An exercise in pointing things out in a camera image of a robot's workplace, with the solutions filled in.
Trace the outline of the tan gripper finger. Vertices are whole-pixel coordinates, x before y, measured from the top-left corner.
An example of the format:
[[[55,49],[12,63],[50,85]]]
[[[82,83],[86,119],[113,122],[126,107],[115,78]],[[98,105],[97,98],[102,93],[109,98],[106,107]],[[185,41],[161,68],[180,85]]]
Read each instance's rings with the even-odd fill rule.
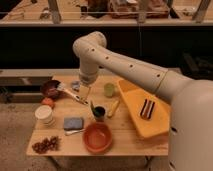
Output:
[[[88,95],[90,93],[91,87],[90,86],[85,86],[85,85],[80,85],[79,88],[79,97],[82,101],[86,101],[88,98]]]

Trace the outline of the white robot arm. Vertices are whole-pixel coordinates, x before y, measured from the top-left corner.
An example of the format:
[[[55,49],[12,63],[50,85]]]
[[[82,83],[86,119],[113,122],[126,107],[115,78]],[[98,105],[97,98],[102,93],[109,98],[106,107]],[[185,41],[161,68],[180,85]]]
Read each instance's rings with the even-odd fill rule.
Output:
[[[98,31],[74,41],[81,82],[92,84],[104,67],[170,104],[169,170],[213,171],[213,81],[186,77],[112,52],[106,45]]]

